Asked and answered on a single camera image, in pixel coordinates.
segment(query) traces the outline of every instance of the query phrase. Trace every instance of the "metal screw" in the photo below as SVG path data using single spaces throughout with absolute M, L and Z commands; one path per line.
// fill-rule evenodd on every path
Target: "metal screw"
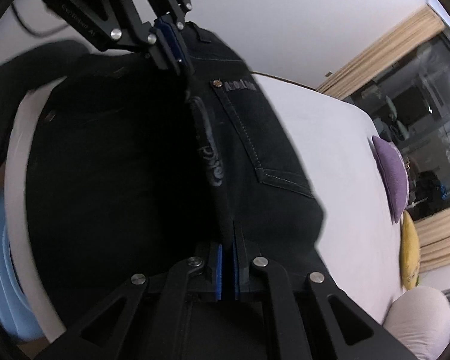
M 147 42 L 148 44 L 155 44 L 157 41 L 157 36 L 155 34 L 148 34 Z
M 55 111 L 50 111 L 47 116 L 45 116 L 45 121 L 46 122 L 51 122 L 53 120 L 53 118 L 55 117 Z
M 255 257 L 253 259 L 253 265 L 263 268 L 268 265 L 268 260 L 265 257 Z
M 323 283 L 325 276 L 320 272 L 312 272 L 310 273 L 310 280 L 314 283 Z
M 114 41 L 119 40 L 121 37 L 122 37 L 122 30 L 120 30 L 120 28 L 114 28 L 110 33 L 110 38 L 112 38 Z
M 144 274 L 134 274 L 131 280 L 133 284 L 139 286 L 140 284 L 145 283 L 147 281 L 147 278 Z
M 198 256 L 190 257 L 187 260 L 187 264 L 189 266 L 201 266 L 202 263 L 203 263 L 203 260 L 200 257 L 198 257 Z

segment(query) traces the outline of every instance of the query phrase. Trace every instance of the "curtain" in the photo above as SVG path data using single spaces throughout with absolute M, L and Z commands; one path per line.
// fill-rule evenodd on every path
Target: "curtain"
M 317 91 L 343 100 L 444 29 L 442 19 L 425 5 L 332 74 Z
M 450 264 L 450 208 L 415 223 L 420 239 L 420 272 Z

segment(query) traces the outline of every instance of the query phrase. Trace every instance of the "pillow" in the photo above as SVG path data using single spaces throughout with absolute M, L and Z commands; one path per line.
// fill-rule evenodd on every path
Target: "pillow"
M 436 360 L 450 342 L 450 303 L 435 288 L 415 287 L 392 303 L 383 327 L 420 360 Z
M 408 203 L 408 175 L 397 147 L 377 136 L 372 137 L 377 164 L 387 191 L 391 217 L 398 223 Z
M 400 273 L 407 290 L 416 286 L 420 269 L 420 241 L 412 217 L 403 212 L 402 243 L 400 246 Z

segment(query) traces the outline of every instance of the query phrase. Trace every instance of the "window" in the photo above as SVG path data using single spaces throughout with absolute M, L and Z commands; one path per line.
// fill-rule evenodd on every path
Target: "window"
M 450 40 L 440 34 L 425 42 L 346 101 L 400 149 L 413 219 L 450 207 Z

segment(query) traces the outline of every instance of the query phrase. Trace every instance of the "white bed sheet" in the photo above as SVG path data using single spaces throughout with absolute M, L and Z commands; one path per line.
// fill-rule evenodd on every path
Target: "white bed sheet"
M 317 250 L 337 285 L 382 323 L 403 291 L 394 224 L 371 146 L 378 135 L 354 105 L 255 75 L 325 211 Z

